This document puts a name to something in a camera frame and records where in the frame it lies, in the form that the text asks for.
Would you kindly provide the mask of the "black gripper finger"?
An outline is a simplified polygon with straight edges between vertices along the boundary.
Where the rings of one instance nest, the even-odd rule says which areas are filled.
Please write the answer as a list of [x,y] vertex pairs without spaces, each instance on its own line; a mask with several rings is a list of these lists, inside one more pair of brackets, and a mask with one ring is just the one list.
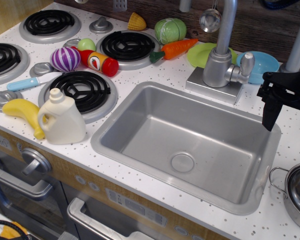
[[264,102],[262,125],[271,132],[283,104],[273,96],[263,97],[262,101]]

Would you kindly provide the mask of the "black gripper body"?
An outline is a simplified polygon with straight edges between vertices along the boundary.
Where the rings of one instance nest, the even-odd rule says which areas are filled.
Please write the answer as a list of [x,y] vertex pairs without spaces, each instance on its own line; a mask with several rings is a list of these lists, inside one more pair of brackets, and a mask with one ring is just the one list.
[[295,73],[266,72],[257,96],[269,112],[280,112],[282,106],[300,110],[300,71]]

